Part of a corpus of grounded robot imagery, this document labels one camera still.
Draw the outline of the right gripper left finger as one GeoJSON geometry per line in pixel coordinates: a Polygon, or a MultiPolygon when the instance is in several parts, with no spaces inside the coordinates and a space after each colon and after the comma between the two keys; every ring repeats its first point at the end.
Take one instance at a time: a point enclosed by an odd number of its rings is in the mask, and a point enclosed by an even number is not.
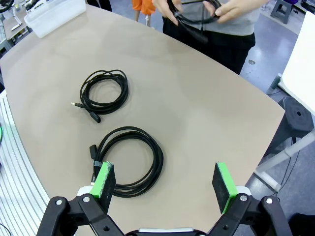
{"type": "Polygon", "coordinates": [[[73,236],[80,226],[88,225],[96,236],[122,236],[108,209],[116,185],[114,165],[102,163],[90,190],[79,193],[71,201],[56,196],[50,199],[38,236],[73,236]]]}

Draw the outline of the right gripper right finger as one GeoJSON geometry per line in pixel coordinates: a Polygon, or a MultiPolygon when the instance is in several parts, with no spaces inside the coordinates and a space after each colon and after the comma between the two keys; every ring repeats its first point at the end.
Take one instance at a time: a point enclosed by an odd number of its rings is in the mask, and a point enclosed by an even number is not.
{"type": "Polygon", "coordinates": [[[215,164],[212,186],[221,217],[210,236],[232,236],[239,225],[249,225],[256,236],[290,236],[288,221],[278,198],[254,198],[245,186],[236,186],[225,163],[215,164]]]}

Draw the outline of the person's left hand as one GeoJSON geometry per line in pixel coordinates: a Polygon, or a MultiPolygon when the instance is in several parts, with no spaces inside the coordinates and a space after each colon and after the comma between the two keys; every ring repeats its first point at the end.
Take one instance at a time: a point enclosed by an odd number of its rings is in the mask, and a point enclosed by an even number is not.
{"type": "Polygon", "coordinates": [[[254,9],[256,9],[256,5],[253,0],[230,0],[219,7],[215,14],[219,17],[218,23],[225,23],[254,9]]]}

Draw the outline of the person's right hand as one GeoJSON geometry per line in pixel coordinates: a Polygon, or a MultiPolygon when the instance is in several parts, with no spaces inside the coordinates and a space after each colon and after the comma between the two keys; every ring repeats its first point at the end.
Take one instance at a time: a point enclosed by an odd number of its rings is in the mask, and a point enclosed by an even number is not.
{"type": "MultiPolygon", "coordinates": [[[[152,0],[154,7],[162,14],[164,18],[169,19],[175,25],[178,25],[178,21],[174,14],[171,12],[167,0],[152,0]]],[[[183,11],[182,2],[180,0],[172,0],[175,8],[180,12],[183,11]]]]}

